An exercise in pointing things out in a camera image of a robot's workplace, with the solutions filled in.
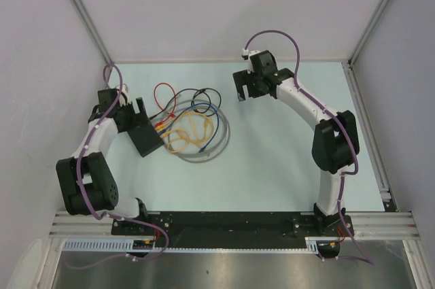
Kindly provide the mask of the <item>black network switch box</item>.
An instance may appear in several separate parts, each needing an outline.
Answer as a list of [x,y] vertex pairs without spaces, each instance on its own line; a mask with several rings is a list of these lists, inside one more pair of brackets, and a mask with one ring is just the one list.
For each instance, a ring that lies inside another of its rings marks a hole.
[[151,154],[164,144],[145,114],[135,115],[127,133],[141,157]]

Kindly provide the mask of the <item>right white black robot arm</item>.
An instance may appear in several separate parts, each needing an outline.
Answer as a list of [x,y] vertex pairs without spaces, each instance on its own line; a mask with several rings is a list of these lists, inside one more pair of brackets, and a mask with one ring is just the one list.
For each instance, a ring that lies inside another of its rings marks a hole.
[[329,110],[297,83],[294,72],[279,69],[268,50],[244,49],[242,58],[247,61],[247,69],[232,75],[238,100],[270,95],[291,107],[313,130],[311,155],[321,170],[313,226],[320,235],[330,235],[345,213],[341,176],[351,165],[358,165],[355,158],[360,146],[355,116],[349,110]]

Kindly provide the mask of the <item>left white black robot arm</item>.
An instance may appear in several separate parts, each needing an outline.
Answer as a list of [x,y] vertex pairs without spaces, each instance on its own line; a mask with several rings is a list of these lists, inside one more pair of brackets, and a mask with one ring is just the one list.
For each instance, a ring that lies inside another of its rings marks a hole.
[[145,138],[152,125],[147,119],[143,100],[136,99],[137,113],[125,85],[98,91],[98,99],[81,146],[72,156],[56,164],[65,208],[73,216],[87,216],[92,214],[88,208],[92,205],[97,218],[108,213],[127,218],[127,227],[140,235],[150,226],[145,204],[138,198],[120,196],[105,157],[119,133],[128,133],[138,153],[145,156]]

